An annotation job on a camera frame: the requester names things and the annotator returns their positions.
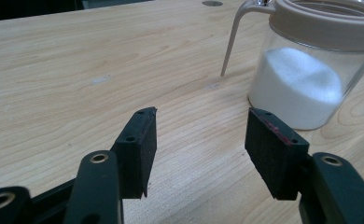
sugar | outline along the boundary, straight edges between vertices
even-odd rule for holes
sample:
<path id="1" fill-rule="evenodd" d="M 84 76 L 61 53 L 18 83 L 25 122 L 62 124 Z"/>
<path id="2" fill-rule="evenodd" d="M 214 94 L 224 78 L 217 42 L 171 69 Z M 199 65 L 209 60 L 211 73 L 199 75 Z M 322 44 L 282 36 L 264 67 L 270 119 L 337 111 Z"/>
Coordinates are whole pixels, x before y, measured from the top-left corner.
<path id="1" fill-rule="evenodd" d="M 263 54 L 249 93 L 252 106 L 302 130 L 324 125 L 342 99 L 339 76 L 318 59 L 291 48 Z"/>

table hole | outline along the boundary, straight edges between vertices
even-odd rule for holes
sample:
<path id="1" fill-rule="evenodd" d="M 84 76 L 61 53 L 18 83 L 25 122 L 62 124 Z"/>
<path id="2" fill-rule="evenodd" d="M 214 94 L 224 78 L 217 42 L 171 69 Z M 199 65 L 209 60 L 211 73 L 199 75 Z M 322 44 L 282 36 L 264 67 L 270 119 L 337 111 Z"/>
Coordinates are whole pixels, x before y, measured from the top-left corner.
<path id="1" fill-rule="evenodd" d="M 218 1 L 203 1 L 203 5 L 208 7 L 221 7 L 223 6 L 223 3 Z"/>

plastic container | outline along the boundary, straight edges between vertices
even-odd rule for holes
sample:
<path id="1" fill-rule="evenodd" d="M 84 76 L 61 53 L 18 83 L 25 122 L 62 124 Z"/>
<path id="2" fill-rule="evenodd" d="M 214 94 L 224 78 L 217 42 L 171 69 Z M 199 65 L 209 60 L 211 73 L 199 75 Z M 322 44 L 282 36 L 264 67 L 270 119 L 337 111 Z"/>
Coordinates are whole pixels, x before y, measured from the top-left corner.
<path id="1" fill-rule="evenodd" d="M 271 14 L 250 103 L 294 129 L 323 126 L 364 74 L 364 0 L 246 1 L 222 76 L 239 20 L 249 11 Z"/>

wood grain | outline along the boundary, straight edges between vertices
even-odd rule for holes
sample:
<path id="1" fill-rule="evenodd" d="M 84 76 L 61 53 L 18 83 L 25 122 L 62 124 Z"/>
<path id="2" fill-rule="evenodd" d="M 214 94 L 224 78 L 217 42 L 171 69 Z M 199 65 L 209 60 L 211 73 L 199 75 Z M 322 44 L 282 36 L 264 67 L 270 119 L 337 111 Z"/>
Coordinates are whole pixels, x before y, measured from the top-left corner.
<path id="1" fill-rule="evenodd" d="M 267 15 L 246 15 L 220 69 L 241 1 L 156 0 L 0 21 L 0 188 L 33 196 L 109 149 L 132 113 L 158 108 L 148 197 L 126 223 L 301 223 L 275 201 L 244 150 L 247 93 Z M 310 153 L 349 160 L 364 177 L 364 77 L 334 118 L 300 132 Z"/>

jar lid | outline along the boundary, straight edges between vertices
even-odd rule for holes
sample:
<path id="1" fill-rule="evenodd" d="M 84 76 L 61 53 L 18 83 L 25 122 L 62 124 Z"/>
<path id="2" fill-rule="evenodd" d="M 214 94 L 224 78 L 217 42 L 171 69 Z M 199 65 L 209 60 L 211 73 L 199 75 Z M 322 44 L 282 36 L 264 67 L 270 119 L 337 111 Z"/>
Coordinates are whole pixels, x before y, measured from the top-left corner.
<path id="1" fill-rule="evenodd" d="M 364 0 L 276 0 L 279 35 L 315 48 L 364 51 Z"/>

